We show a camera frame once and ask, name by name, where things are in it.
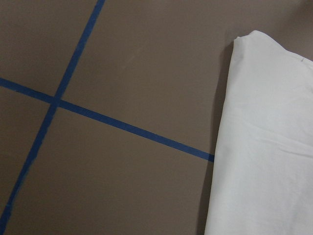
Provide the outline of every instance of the white fabric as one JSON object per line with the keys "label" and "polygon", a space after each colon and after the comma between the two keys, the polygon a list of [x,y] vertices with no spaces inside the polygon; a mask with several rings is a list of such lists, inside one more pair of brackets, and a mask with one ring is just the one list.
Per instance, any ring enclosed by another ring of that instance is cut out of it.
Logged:
{"label": "white fabric", "polygon": [[205,235],[313,235],[313,62],[259,31],[234,41]]}

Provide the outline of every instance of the brown floor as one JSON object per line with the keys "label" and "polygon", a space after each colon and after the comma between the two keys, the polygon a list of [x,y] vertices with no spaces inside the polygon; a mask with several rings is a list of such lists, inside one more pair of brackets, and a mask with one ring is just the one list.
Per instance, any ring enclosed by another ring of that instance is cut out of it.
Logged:
{"label": "brown floor", "polygon": [[[95,0],[0,3],[0,77],[54,95]],[[232,41],[313,59],[310,0],[107,0],[63,100],[214,154]],[[48,104],[0,87],[0,209]],[[6,235],[203,234],[213,164],[58,108]]]}

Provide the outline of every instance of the white sheet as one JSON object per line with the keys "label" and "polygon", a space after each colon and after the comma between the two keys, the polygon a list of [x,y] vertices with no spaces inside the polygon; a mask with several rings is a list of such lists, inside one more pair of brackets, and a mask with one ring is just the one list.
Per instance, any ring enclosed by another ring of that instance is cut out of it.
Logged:
{"label": "white sheet", "polygon": [[313,62],[259,31],[234,41],[205,235],[313,235]]}

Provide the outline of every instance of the painter's tape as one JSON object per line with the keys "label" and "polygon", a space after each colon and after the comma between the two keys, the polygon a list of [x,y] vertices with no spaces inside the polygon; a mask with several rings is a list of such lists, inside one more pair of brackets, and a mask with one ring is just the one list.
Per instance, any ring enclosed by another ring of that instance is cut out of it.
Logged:
{"label": "painter's tape", "polygon": [[[36,98],[39,100],[42,100],[42,101],[47,102],[47,103],[51,103],[53,100],[52,96],[49,96],[49,95],[41,93],[41,92],[34,91],[30,88],[21,86],[19,84],[16,84],[14,82],[8,81],[8,80],[3,79],[3,78],[0,78],[0,86],[6,87],[6,88],[11,89],[13,91],[20,92],[22,94],[28,95],[30,97],[33,97],[33,98]],[[66,109],[66,110],[69,110],[69,111],[72,111],[74,113],[89,117],[91,119],[103,122],[105,124],[117,127],[119,129],[134,133],[136,135],[142,136],[142,137],[150,139],[152,141],[159,142],[161,144],[164,144],[164,145],[167,145],[169,147],[178,149],[180,151],[192,154],[194,156],[206,159],[210,162],[214,162],[214,155],[213,154],[203,152],[201,150],[195,149],[193,147],[187,146],[187,145],[179,143],[177,141],[173,141],[171,139],[159,136],[159,135],[154,134],[152,132],[145,131],[141,128],[138,128],[138,127],[132,126],[130,124],[121,122],[119,120],[113,119],[111,117],[105,116],[103,114],[91,111],[91,110],[83,108],[83,107],[80,107],[78,105],[74,105],[74,104],[71,104],[69,102],[61,100],[59,102],[59,107]]]}
{"label": "painter's tape", "polygon": [[1,78],[1,77],[0,77],[0,86],[6,87],[10,90],[13,90],[13,91],[16,91],[16,92],[19,92],[22,94],[25,94],[25,95],[33,97],[35,99],[39,99],[39,100],[46,102],[46,103],[51,103],[53,100],[52,96],[49,96],[49,95],[41,93],[41,92],[34,91],[28,87],[24,87],[22,85],[19,85],[15,82],[8,81],[8,80]]}
{"label": "painter's tape", "polygon": [[149,140],[152,140],[152,141],[164,144],[166,146],[178,149],[178,150],[183,151],[185,153],[192,154],[194,156],[200,157],[202,159],[205,159],[205,160],[208,160],[208,161],[211,161],[211,162],[214,161],[214,155],[212,155],[212,154],[203,152],[201,150],[198,150],[196,148],[187,146],[187,145],[185,145],[183,143],[176,142],[176,141],[168,139],[166,137],[159,136],[157,134],[154,134],[152,132],[146,131],[144,129],[132,126],[130,124],[127,124],[125,122],[122,122],[122,121],[119,121],[119,120],[116,120],[116,119],[113,119],[113,118],[108,117],[106,115],[103,115],[103,114],[91,111],[89,109],[85,109],[85,108],[80,107],[78,105],[71,104],[69,102],[61,100],[59,106],[61,108],[66,109],[66,110],[70,110],[70,111],[72,111],[74,113],[86,116],[88,118],[91,118],[91,119],[103,122],[103,123],[108,124],[110,126],[114,126],[116,128],[122,129],[124,131],[136,134],[136,135],[144,137],[144,138],[147,138]]}
{"label": "painter's tape", "polygon": [[5,231],[5,228],[6,228],[6,225],[10,219],[10,216],[11,216],[11,212],[12,212],[12,208],[13,208],[13,203],[15,201],[15,198],[17,196],[17,193],[19,192],[22,184],[23,184],[23,181],[26,177],[26,174],[28,173],[29,171],[29,168],[31,167],[32,163],[34,162],[34,160],[36,159],[37,155],[38,155],[38,151],[39,151],[39,148],[45,138],[45,135],[48,131],[48,128],[52,122],[52,119],[53,119],[53,116],[56,112],[56,109],[59,105],[59,102],[62,98],[62,95],[64,93],[64,91],[66,90],[67,88],[67,85],[75,71],[75,68],[78,64],[78,61],[79,61],[79,58],[80,56],[82,55],[82,52],[85,48],[85,45],[86,45],[86,42],[92,32],[92,29],[96,23],[96,20],[99,16],[99,13],[102,9],[102,6],[104,4],[105,0],[98,0],[96,6],[94,7],[93,9],[93,12],[86,24],[86,27],[84,29],[84,32],[76,46],[76,49],[71,57],[71,60],[67,66],[67,69],[63,75],[63,78],[61,80],[61,83],[56,91],[56,94],[55,96],[53,97],[53,99],[51,100],[50,102],[50,107],[47,111],[47,114],[45,115],[45,118],[40,126],[40,129],[37,133],[37,136],[35,138],[35,141],[28,153],[28,156],[26,158],[26,161],[23,165],[23,168],[19,174],[19,177],[14,185],[14,188],[11,192],[11,195],[9,197],[9,200],[4,208],[4,211],[1,215],[1,218],[0,218],[0,235],[3,235],[4,234],[4,231]]}

